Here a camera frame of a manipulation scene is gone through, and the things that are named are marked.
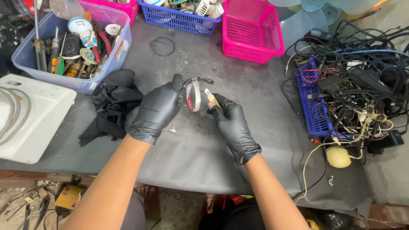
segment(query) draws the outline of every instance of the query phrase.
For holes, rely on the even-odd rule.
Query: concrete floor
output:
[[[52,191],[57,191],[58,186],[49,186]],[[148,230],[196,230],[201,219],[201,210],[203,201],[206,195],[177,191],[172,189],[158,189],[159,204],[158,207],[151,208],[150,212],[146,214],[146,225]],[[1,189],[0,191],[0,207],[7,201],[18,197],[27,189]],[[55,209],[54,198],[51,195],[51,202],[48,209]],[[24,204],[23,195],[19,199],[13,201],[11,206],[0,215],[0,230],[20,230],[25,216],[25,206],[22,207],[9,221],[6,219],[20,206]],[[34,229],[39,213],[37,212],[40,201],[34,201],[31,206],[31,215],[29,221],[29,230]],[[56,229],[56,214],[51,214],[46,220],[46,229]],[[44,230],[43,223],[39,225],[37,230]]]

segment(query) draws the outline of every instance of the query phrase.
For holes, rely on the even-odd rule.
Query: red-handled pliers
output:
[[[102,31],[101,26],[94,19],[91,20],[91,24],[92,24],[92,29],[95,31],[95,33],[98,34],[99,38],[104,41],[108,55],[110,55],[111,54],[111,43],[105,37],[105,31]]]
[[[99,52],[98,52],[98,47],[96,46],[92,47],[92,52],[94,53],[95,61],[98,62],[98,64],[102,64],[101,56],[99,55]]]

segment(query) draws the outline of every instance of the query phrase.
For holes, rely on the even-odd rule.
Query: black nitrile glove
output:
[[[142,99],[138,113],[126,131],[135,139],[155,144],[162,129],[176,117],[182,107],[182,76],[148,92]]]
[[[217,106],[208,109],[207,113],[213,115],[217,129],[233,153],[236,164],[238,166],[245,164],[254,155],[261,153],[261,147],[250,133],[243,107],[220,94],[213,95],[222,107],[224,115]]]

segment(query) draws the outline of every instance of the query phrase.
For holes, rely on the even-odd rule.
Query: pink mesh basket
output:
[[[82,1],[94,3],[101,6],[111,7],[125,12],[129,16],[130,25],[132,25],[133,20],[135,19],[136,14],[138,13],[139,10],[139,4],[137,0],[131,0],[128,3],[109,2],[105,0],[82,0]]]
[[[284,54],[276,8],[260,0],[226,0],[223,4],[223,53],[266,63]]]

